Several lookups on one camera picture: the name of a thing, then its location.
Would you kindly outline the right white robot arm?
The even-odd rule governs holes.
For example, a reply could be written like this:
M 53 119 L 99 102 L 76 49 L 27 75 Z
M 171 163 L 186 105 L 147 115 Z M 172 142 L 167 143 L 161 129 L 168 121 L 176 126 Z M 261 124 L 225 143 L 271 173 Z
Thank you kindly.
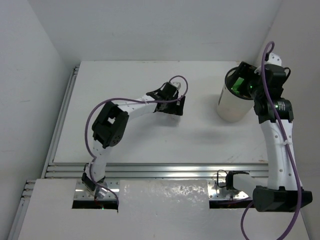
M 293 107 L 282 97 L 283 85 L 291 70 L 274 64 L 264 67 L 266 85 L 257 68 L 242 61 L 225 76 L 233 97 L 252 100 L 262 129 L 268 161 L 267 185 L 262 186 L 245 171 L 229 171 L 225 178 L 228 191 L 243 191 L 253 200 L 258 212 L 294 212 L 313 200 L 312 192 L 297 187 L 287 150 L 293 149 Z

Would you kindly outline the front aluminium rail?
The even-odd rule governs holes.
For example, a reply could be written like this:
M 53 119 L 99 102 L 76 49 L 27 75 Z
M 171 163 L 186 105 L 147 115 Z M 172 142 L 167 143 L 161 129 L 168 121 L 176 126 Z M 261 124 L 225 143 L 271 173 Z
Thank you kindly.
M 258 163 L 108 163 L 92 168 L 96 177 L 109 179 L 212 179 L 229 171 L 267 178 L 268 164 Z

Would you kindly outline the aluminium rail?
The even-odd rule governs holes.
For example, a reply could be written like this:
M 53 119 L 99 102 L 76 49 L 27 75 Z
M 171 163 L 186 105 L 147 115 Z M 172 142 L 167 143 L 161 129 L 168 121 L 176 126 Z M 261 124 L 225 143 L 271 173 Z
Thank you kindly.
M 96 177 L 109 179 L 212 179 L 229 171 L 267 178 L 268 164 L 258 163 L 108 163 L 92 168 Z
M 63 129 L 63 124 L 64 124 L 65 117 L 67 114 L 68 106 L 70 103 L 70 99 L 72 96 L 72 92 L 74 89 L 76 78 L 77 78 L 77 75 L 79 72 L 79 68 L 80 68 L 80 65 L 76 65 L 72 69 L 71 74 L 69 76 L 67 87 L 66 87 L 66 90 L 65 90 L 65 93 L 63 96 L 63 100 L 62 100 L 62 104 L 61 104 L 61 107 L 59 110 L 58 118 L 57 118 L 57 121 L 55 124 L 54 132 L 53 132 L 53 135 L 52 135 L 52 138 L 50 141 L 49 149 L 48 149 L 47 156 L 46 156 L 44 166 L 42 169 L 42 173 L 41 173 L 41 177 L 40 177 L 41 179 L 44 179 L 46 177 L 48 166 L 54 162 L 54 158 L 55 158 L 55 155 L 57 152 L 60 136 L 61 136 L 62 129 Z

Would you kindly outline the white bin with black rim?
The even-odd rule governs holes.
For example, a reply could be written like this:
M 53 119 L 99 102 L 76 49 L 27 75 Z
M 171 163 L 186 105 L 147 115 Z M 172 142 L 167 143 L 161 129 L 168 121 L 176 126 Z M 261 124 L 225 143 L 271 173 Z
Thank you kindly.
M 237 67 L 231 68 L 225 75 L 224 85 L 216 107 L 219 117 L 230 123 L 243 119 L 254 106 L 254 101 L 251 98 L 237 95 L 227 85 L 228 80 L 232 78 L 236 69 Z

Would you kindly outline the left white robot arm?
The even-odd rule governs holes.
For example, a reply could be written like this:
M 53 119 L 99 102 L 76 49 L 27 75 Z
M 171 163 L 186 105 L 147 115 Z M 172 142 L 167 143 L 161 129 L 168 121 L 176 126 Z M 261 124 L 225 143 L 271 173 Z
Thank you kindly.
M 105 178 L 108 150 L 116 146 L 123 138 L 125 129 L 130 120 L 145 114 L 164 113 L 182 116 L 188 92 L 188 86 L 182 95 L 179 95 L 181 84 L 179 82 L 164 83 L 160 88 L 147 92 L 138 99 L 111 98 L 99 103 L 90 112 L 84 130 L 84 142 L 92 161 L 85 165 L 81 177 L 82 182 L 89 191 L 94 192 L 102 186 Z M 90 120 L 95 111 L 102 107 L 94 120 L 91 130 L 93 140 L 101 151 L 93 152 L 88 142 Z

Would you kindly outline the green plastic bottle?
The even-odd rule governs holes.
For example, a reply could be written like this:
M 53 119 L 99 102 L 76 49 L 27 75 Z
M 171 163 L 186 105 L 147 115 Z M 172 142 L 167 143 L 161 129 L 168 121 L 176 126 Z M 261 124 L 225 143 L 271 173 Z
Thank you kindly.
M 242 77 L 239 77 L 236 81 L 235 81 L 235 83 L 233 84 L 233 86 L 232 86 L 232 90 L 234 91 L 234 92 L 239 92 L 240 90 L 239 90 L 239 88 L 241 87 L 241 84 L 243 83 L 243 81 L 244 81 L 244 79 L 242 78 Z

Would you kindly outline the left aluminium rail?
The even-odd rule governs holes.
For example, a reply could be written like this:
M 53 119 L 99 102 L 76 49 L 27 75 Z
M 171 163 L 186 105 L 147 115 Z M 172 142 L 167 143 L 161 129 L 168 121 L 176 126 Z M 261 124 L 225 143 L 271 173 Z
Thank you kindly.
M 55 124 L 54 132 L 53 132 L 53 135 L 52 135 L 52 138 L 50 141 L 49 149 L 48 149 L 47 156 L 46 156 L 44 166 L 42 169 L 42 173 L 41 173 L 41 177 L 40 177 L 41 179 L 44 179 L 46 177 L 48 166 L 54 162 L 54 158 L 55 158 L 55 155 L 57 152 L 60 136 L 61 136 L 62 129 L 63 129 L 63 124 L 64 124 L 65 117 L 67 114 L 68 106 L 70 103 L 70 99 L 72 96 L 72 92 L 74 89 L 76 78 L 77 78 L 77 75 L 79 72 L 79 68 L 80 68 L 80 65 L 76 65 L 72 69 L 71 74 L 69 76 L 67 87 L 66 87 L 66 90 L 65 90 L 65 93 L 63 96 L 63 100 L 62 100 L 62 104 L 61 104 L 61 107 L 59 110 L 58 118 L 57 118 L 57 121 Z

